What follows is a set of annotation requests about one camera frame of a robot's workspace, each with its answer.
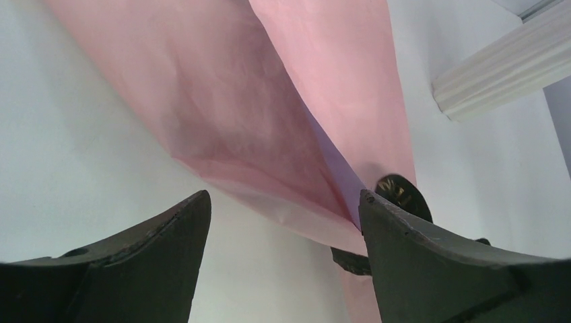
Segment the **black printed ribbon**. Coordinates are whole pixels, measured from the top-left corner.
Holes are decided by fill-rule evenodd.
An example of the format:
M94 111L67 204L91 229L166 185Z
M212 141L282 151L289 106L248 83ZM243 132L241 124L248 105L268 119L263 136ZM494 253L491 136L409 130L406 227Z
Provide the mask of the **black printed ribbon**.
M378 180L375 193L398 208L433 223L429 206L417 187L399 174L389 174ZM372 276L369 258L331 247L333 262L343 271L355 276Z

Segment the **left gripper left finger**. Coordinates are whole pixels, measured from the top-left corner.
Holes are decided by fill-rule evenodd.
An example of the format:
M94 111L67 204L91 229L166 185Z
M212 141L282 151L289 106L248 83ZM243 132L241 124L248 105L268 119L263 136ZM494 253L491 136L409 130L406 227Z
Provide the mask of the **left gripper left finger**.
M196 192L113 236L1 265L2 322L187 322L211 223Z

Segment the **pink flower bouquet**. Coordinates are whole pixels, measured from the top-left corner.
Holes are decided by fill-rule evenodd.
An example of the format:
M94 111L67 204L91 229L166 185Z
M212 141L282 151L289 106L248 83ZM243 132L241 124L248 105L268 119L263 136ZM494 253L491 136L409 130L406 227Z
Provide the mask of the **pink flower bouquet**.
M305 238L365 258L360 193L415 180L386 1L49 1L164 149Z

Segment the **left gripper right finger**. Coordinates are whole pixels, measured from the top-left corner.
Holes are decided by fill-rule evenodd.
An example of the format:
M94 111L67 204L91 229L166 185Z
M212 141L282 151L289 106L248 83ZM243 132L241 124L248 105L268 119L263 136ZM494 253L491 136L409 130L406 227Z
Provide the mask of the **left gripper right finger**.
M383 322L569 322L570 261L464 238L360 194Z

